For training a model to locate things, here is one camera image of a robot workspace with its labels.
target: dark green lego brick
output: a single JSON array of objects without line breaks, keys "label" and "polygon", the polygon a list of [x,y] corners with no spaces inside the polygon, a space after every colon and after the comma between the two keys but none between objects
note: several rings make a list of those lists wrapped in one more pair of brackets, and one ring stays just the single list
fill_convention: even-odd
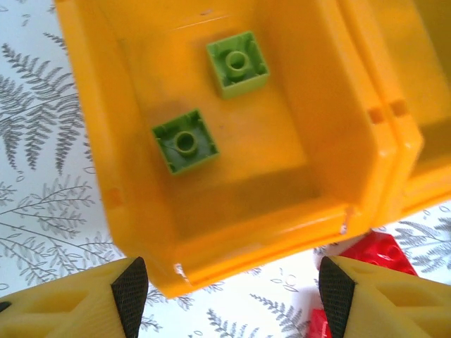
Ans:
[{"label": "dark green lego brick", "polygon": [[268,65],[252,32],[213,42],[206,46],[206,50],[223,99],[245,94],[266,84]]},{"label": "dark green lego brick", "polygon": [[154,136],[168,169],[179,174],[219,154],[199,110],[155,127]]}]

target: red lego brick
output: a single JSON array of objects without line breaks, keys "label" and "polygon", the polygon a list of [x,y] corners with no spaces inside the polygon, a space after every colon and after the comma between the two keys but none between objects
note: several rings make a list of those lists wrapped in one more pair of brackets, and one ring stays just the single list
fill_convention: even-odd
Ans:
[{"label": "red lego brick", "polygon": [[324,310],[320,308],[312,310],[307,338],[332,338]]},{"label": "red lego brick", "polygon": [[418,276],[391,234],[372,231],[340,256]]}]

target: black rubber tip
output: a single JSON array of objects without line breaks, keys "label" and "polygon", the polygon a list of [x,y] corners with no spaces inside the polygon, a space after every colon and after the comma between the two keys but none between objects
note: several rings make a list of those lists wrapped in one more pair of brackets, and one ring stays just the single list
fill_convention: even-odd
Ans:
[{"label": "black rubber tip", "polygon": [[10,301],[0,301],[0,312],[2,312],[3,310],[6,310],[10,306],[11,306]]},{"label": "black rubber tip", "polygon": [[148,287],[146,265],[141,257],[136,258],[111,284],[126,338],[138,337]]},{"label": "black rubber tip", "polygon": [[319,294],[333,338],[345,336],[355,285],[355,281],[329,257],[321,260]]}]

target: orange plastic bin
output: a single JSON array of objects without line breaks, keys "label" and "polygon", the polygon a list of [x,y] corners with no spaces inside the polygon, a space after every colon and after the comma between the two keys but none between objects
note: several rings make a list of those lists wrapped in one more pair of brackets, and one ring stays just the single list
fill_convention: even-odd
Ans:
[{"label": "orange plastic bin", "polygon": [[451,2],[337,1],[400,145],[382,225],[451,198]]},{"label": "orange plastic bin", "polygon": [[[56,1],[115,243],[168,297],[371,226],[397,142],[334,1]],[[251,30],[261,89],[206,45]],[[171,175],[151,134],[198,108],[221,154]]]}]

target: white patterned surface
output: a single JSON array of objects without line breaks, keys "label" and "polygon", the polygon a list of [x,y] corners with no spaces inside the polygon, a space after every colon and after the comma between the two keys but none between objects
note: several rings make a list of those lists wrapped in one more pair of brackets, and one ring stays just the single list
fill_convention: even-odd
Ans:
[{"label": "white patterned surface", "polygon": [[[0,296],[121,257],[61,38],[50,0],[0,0]],[[451,201],[382,229],[420,276],[448,284],[450,210]],[[319,302],[316,264],[341,249],[305,251],[174,300],[151,286],[140,337],[303,337]]]}]

